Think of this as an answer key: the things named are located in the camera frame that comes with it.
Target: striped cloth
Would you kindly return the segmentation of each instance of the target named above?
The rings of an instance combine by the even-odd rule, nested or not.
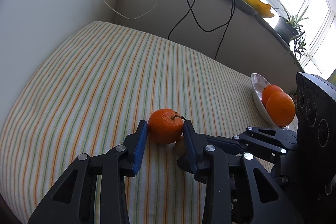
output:
[[[0,193],[26,223],[78,154],[107,152],[166,107],[213,136],[269,127],[249,77],[155,35],[92,22],[45,60],[13,106],[0,135]],[[206,187],[176,161],[173,145],[147,141],[138,176],[125,180],[130,223],[201,223]]]

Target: tangerine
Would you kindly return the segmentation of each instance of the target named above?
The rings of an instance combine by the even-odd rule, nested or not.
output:
[[[266,110],[273,122],[280,127],[288,126],[295,117],[294,102],[288,94],[282,91],[271,94],[266,104]]]
[[[261,92],[261,101],[264,107],[266,107],[268,98],[271,96],[273,92],[276,92],[276,91],[283,92],[283,90],[277,85],[268,85],[263,89],[263,91]]]
[[[182,156],[187,156],[187,149],[185,147],[185,143],[184,143],[184,137],[181,136],[181,138],[179,138],[174,146],[174,151],[176,153],[176,155],[178,155],[178,157],[182,157]]]
[[[170,108],[153,112],[148,120],[148,132],[151,140],[158,144],[176,142],[183,132],[182,118]]]

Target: white bowl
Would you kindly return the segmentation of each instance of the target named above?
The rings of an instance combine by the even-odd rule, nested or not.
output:
[[[263,103],[261,102],[261,93],[263,89],[270,85],[270,83],[261,75],[257,73],[251,74],[251,84],[252,84],[252,90],[253,90],[253,101],[255,106],[257,107],[257,110],[261,117],[265,120],[266,123],[270,124],[273,128],[283,128],[288,129],[289,125],[286,127],[279,127],[277,126],[271,119],[271,117],[268,115],[266,108],[264,107]]]

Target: black bracket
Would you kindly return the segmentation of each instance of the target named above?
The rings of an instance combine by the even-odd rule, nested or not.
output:
[[[129,224],[124,177],[140,170],[147,122],[107,153],[80,154],[63,172],[29,218],[28,224],[93,224],[97,175],[102,175],[100,223]]]
[[[296,142],[291,143],[294,139],[293,131],[250,127],[232,139],[212,137],[197,134],[191,121],[185,121],[188,156],[179,158],[177,163],[194,174],[196,181],[207,185],[202,224],[303,224],[281,187],[288,179],[286,183],[276,181],[254,156],[279,162],[280,157],[297,149]],[[286,169],[274,172],[281,175]]]

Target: blue gripper pad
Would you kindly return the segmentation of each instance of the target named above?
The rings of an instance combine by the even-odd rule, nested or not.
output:
[[[126,136],[123,145],[127,147],[128,151],[126,161],[123,161],[122,164],[126,176],[135,177],[138,174],[146,147],[147,135],[147,122],[141,120],[135,133]]]

